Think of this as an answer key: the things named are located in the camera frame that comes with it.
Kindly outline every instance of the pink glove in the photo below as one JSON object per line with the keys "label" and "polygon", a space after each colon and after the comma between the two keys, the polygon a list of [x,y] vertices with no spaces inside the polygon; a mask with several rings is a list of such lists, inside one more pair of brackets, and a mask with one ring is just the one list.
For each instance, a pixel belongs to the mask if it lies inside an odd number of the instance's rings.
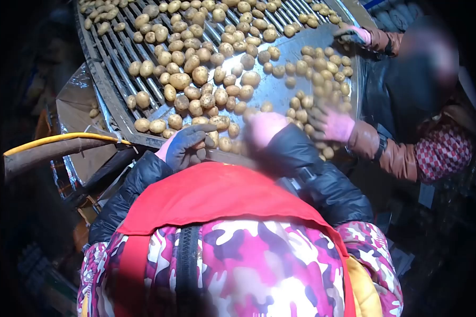
{"label": "pink glove", "polygon": [[348,143],[354,128],[354,120],[348,114],[341,114],[326,105],[313,107],[309,114],[309,123],[316,129],[312,134],[314,141],[338,141]]}
{"label": "pink glove", "polygon": [[346,43],[354,42],[363,47],[368,47],[372,44],[372,36],[370,33],[354,25],[349,25],[342,29],[338,29],[333,33],[333,37],[336,40],[340,40]]}
{"label": "pink glove", "polygon": [[286,117],[275,112],[261,112],[250,117],[252,142],[258,149],[265,148],[272,138],[289,122]]}

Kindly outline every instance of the black jacket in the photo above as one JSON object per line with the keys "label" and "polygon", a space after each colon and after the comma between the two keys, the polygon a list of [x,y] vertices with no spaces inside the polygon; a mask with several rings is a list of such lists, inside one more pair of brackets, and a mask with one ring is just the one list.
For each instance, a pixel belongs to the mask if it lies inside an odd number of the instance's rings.
{"label": "black jacket", "polygon": [[[368,199],[333,164],[319,158],[312,141],[296,125],[289,124],[277,133],[259,157],[265,165],[274,167],[279,177],[296,177],[302,168],[309,168],[315,177],[306,182],[306,188],[312,205],[328,224],[338,226],[349,221],[373,221]],[[173,171],[165,162],[146,151],[93,222],[89,244],[109,241],[146,187],[171,174]]]}

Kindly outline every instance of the blue work glove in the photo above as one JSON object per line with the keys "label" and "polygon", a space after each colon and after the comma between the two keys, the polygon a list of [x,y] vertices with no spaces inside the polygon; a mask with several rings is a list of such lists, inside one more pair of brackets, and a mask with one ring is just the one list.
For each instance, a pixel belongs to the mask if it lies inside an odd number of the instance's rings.
{"label": "blue work glove", "polygon": [[216,144],[206,135],[206,132],[216,130],[217,127],[213,124],[196,124],[177,131],[155,155],[166,162],[175,173],[181,171],[190,163],[197,164],[205,159],[206,150],[201,142],[208,147],[215,147]]}

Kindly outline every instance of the worker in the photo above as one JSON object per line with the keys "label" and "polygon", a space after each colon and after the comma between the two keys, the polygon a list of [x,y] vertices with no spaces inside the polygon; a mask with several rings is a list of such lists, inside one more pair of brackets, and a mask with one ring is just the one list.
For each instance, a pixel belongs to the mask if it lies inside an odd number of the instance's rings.
{"label": "worker", "polygon": [[399,280],[368,199],[276,113],[250,120],[259,163],[298,176],[312,206],[241,166],[183,169],[212,125],[146,153],[92,224],[80,316],[399,316]]}
{"label": "worker", "polygon": [[458,79],[458,50],[439,22],[420,17],[404,35],[348,26],[334,36],[394,58],[363,64],[362,120],[355,122],[323,101],[309,111],[319,148],[326,141],[342,142],[395,177],[424,183],[469,165],[476,115],[448,101]]}

